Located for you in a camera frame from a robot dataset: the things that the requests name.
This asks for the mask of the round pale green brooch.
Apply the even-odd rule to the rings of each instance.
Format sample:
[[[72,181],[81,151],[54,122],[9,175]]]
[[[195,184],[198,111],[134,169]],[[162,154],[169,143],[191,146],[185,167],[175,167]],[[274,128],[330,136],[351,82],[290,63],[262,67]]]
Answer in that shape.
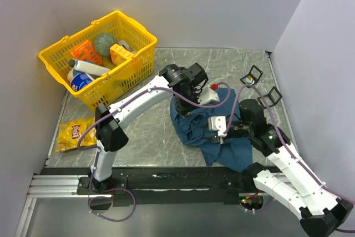
[[[254,79],[251,76],[247,76],[245,78],[245,82],[248,84],[253,84],[254,83]]]

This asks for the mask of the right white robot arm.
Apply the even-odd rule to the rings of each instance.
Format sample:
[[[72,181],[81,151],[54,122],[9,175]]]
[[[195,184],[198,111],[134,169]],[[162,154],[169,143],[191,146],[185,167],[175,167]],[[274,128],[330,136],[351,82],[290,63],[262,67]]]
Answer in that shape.
[[[253,163],[243,171],[243,187],[271,195],[299,219],[308,236],[330,236],[337,231],[351,213],[353,203],[330,191],[317,178],[287,135],[276,123],[266,121],[264,107],[257,100],[245,99],[233,108],[239,109],[240,119],[230,124],[226,137],[247,137],[288,179],[282,182],[262,164]]]

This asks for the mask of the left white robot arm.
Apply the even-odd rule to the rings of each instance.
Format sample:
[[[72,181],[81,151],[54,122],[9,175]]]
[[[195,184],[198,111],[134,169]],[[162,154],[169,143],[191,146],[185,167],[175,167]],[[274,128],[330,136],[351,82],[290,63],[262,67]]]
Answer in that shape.
[[[218,101],[216,92],[206,86],[207,81],[207,74],[198,63],[188,68],[169,64],[146,86],[121,102],[108,107],[99,105],[95,111],[98,149],[90,168],[90,187],[98,194],[109,189],[117,151],[129,141],[124,129],[148,109],[172,98],[177,113],[187,115],[196,108]]]

